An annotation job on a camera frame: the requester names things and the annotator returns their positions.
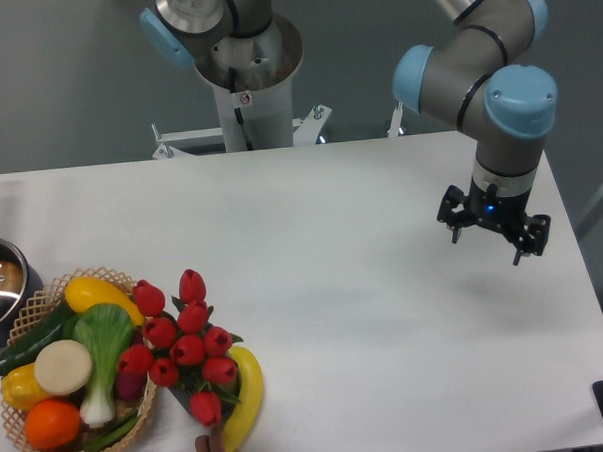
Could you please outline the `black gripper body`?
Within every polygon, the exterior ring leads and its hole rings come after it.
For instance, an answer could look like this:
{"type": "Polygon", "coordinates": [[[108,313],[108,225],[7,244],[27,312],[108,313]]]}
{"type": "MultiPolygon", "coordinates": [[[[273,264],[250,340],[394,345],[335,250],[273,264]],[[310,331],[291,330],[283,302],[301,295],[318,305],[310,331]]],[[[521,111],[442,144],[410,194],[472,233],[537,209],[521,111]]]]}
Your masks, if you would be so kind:
{"type": "Polygon", "coordinates": [[[506,236],[520,236],[525,229],[528,192],[507,197],[498,191],[494,184],[482,189],[472,180],[469,194],[458,210],[461,223],[464,227],[477,225],[506,236]]]}

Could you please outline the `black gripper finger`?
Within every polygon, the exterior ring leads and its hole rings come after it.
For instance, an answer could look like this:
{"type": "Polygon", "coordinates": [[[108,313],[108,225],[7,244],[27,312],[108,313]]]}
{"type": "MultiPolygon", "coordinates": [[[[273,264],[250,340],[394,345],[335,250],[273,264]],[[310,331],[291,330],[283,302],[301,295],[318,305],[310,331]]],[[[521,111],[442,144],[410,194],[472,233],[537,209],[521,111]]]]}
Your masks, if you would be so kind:
{"type": "Polygon", "coordinates": [[[447,226],[452,234],[451,242],[457,243],[462,230],[470,225],[466,202],[468,196],[455,185],[450,185],[441,199],[436,220],[447,226]]]}
{"type": "Polygon", "coordinates": [[[552,220],[546,214],[524,215],[523,222],[518,231],[518,237],[513,243],[516,248],[512,261],[514,266],[520,263],[522,257],[542,256],[548,244],[552,220]]]}

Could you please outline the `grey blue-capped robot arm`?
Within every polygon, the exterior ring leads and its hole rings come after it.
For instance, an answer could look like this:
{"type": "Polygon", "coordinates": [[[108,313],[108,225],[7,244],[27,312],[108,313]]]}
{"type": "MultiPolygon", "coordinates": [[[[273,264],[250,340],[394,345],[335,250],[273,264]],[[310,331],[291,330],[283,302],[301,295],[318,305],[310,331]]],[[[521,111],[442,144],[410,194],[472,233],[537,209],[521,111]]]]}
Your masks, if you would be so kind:
{"type": "Polygon", "coordinates": [[[458,33],[442,50],[417,45],[393,76],[395,98],[477,142],[470,188],[449,186],[437,220],[454,239],[478,226],[501,234],[516,261],[544,252],[548,215],[526,207],[548,134],[558,87],[552,76],[516,59],[548,23],[545,0],[436,0],[458,33]]]}

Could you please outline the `grey robot base column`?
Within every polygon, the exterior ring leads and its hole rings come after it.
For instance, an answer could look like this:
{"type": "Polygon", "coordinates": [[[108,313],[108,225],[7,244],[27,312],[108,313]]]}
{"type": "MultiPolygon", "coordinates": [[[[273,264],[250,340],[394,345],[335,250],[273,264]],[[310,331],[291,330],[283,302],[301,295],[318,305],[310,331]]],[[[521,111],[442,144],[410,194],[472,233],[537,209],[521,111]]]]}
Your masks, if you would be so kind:
{"type": "Polygon", "coordinates": [[[139,23],[162,57],[210,86],[225,136],[243,120],[255,144],[291,146],[291,85],[303,42],[272,0],[155,0],[139,23]]]}

